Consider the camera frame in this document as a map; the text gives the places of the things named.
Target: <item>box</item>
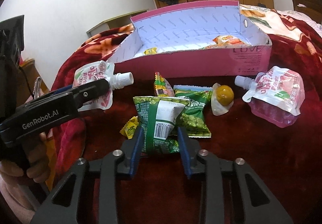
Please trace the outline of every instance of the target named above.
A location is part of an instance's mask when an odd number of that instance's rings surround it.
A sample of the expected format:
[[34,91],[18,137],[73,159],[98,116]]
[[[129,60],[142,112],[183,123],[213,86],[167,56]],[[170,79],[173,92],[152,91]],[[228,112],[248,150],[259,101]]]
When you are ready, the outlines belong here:
[[[115,71],[135,79],[256,75],[266,72],[272,42],[239,12],[238,1],[196,1],[167,6],[131,18],[135,27],[109,61]],[[249,45],[212,47],[219,35],[234,35]],[[143,55],[149,48],[165,51]]]

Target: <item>silver bolt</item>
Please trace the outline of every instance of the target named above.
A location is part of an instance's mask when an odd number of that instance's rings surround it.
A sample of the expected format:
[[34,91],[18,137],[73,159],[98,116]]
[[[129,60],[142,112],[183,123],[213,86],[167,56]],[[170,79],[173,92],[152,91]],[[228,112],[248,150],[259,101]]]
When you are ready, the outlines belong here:
[[200,156],[207,156],[208,155],[208,151],[207,150],[199,150],[199,155]]
[[116,157],[121,156],[122,154],[123,154],[123,151],[121,151],[121,150],[113,151],[113,155],[116,156]]
[[86,162],[86,159],[84,159],[84,158],[80,158],[80,159],[78,159],[77,164],[78,164],[78,165],[83,165],[85,162]]
[[245,160],[242,159],[242,158],[238,158],[235,160],[235,162],[238,164],[238,165],[244,165],[245,164]]

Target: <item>blue gripper pad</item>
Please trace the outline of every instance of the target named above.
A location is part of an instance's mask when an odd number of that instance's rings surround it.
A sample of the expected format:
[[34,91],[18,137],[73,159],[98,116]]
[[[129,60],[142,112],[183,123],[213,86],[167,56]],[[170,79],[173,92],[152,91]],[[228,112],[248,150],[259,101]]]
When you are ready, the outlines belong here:
[[139,126],[136,128],[133,139],[136,139],[136,143],[132,152],[131,162],[130,162],[130,176],[133,178],[136,174],[138,164],[140,161],[141,151],[144,145],[144,131]]
[[185,170],[185,174],[187,175],[188,179],[191,178],[192,170],[190,167],[190,155],[187,147],[187,142],[189,141],[188,134],[186,130],[182,130],[182,128],[178,128],[178,143],[180,149],[180,156],[183,168]]

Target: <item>yellow jelly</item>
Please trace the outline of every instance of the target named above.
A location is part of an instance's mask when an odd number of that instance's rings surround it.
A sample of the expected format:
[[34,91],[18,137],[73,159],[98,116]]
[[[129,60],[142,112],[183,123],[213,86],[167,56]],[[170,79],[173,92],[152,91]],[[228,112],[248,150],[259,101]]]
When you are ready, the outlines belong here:
[[222,85],[216,90],[217,101],[223,105],[228,106],[234,100],[234,92],[231,87]]

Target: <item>black cable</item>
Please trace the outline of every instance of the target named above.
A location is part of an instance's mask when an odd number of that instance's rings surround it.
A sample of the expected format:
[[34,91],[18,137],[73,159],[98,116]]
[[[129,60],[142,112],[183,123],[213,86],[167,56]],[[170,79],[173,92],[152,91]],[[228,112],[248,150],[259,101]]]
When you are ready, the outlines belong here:
[[19,66],[19,70],[21,70],[22,74],[24,75],[25,77],[25,80],[26,80],[26,83],[27,83],[27,87],[28,87],[28,90],[30,92],[30,95],[33,97],[33,99],[35,99],[35,96],[33,95],[33,92],[31,91],[31,88],[30,88],[30,85],[29,85],[29,82],[28,82],[28,78],[27,78],[27,75],[24,71],[24,69],[22,67]]

